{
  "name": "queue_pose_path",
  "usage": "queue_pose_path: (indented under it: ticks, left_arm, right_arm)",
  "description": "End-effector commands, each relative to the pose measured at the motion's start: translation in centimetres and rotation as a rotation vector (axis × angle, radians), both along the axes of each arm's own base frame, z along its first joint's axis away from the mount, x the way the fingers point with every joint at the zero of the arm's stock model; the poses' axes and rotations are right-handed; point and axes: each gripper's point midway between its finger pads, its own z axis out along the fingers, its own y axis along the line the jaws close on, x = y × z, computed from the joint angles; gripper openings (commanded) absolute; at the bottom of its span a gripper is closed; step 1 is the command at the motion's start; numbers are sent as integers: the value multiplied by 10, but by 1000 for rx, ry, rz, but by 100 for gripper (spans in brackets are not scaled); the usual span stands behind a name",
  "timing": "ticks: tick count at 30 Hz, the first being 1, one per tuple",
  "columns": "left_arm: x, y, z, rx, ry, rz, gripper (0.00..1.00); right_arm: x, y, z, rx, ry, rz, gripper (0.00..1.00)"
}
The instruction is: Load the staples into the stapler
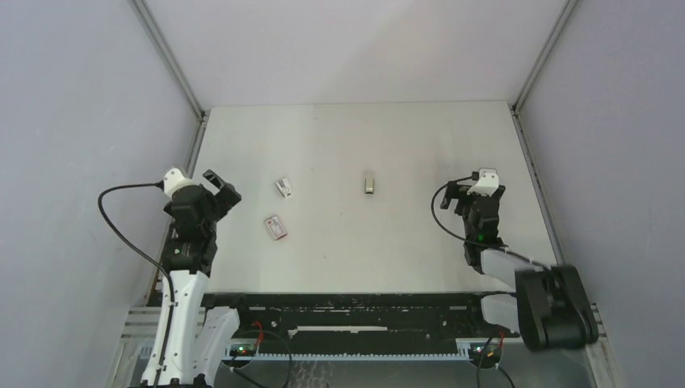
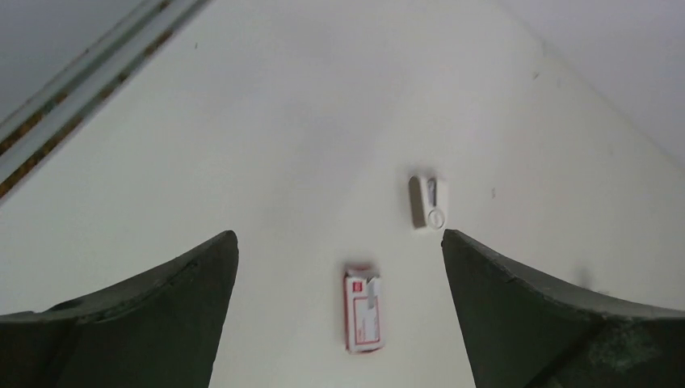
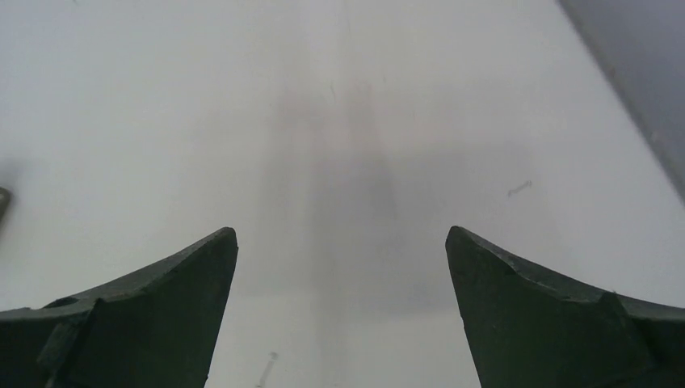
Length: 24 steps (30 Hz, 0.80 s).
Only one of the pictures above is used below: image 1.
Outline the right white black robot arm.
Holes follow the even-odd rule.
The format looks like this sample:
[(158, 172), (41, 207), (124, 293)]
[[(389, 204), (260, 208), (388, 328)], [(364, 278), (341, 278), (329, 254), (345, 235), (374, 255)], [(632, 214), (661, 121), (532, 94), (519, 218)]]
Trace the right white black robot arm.
[(506, 186), (495, 169), (439, 187), (431, 198), (431, 216), (453, 208), (463, 222), (458, 235), (442, 222), (438, 227), (463, 243), (464, 260), (475, 272), (497, 279), (513, 290), (481, 300), (467, 313), (468, 329), (487, 336), (498, 326), (520, 335), (533, 352), (581, 349), (600, 337), (578, 270), (569, 264), (543, 264), (513, 251), (499, 234), (499, 210)]

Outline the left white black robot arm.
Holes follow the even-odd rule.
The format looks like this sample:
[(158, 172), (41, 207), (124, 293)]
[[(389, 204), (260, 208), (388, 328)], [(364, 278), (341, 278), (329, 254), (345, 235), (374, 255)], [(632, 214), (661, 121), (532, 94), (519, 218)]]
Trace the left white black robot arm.
[(216, 225), (242, 199), (214, 171), (203, 177), (216, 193), (178, 168), (162, 180), (174, 233), (162, 251), (162, 305), (141, 387), (212, 387), (231, 336), (246, 335), (253, 324), (239, 306), (211, 308), (199, 320), (217, 251)]

